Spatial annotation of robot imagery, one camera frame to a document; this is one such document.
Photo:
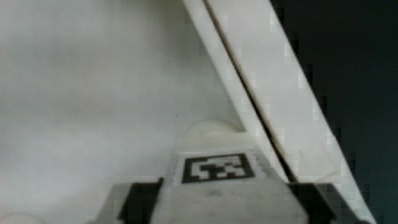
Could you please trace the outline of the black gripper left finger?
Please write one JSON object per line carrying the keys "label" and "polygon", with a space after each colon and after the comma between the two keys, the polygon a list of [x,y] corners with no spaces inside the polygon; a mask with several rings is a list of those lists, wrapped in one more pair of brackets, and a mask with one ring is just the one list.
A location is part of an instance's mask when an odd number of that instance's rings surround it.
{"label": "black gripper left finger", "polygon": [[89,224],[151,224],[163,178],[112,186],[101,210]]}

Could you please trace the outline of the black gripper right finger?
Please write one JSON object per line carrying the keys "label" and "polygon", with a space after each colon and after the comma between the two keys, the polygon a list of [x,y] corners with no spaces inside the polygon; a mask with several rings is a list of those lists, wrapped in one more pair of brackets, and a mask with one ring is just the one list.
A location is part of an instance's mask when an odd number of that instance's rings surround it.
{"label": "black gripper right finger", "polygon": [[355,215],[330,183],[289,183],[288,186],[305,210],[307,224],[371,224]]}

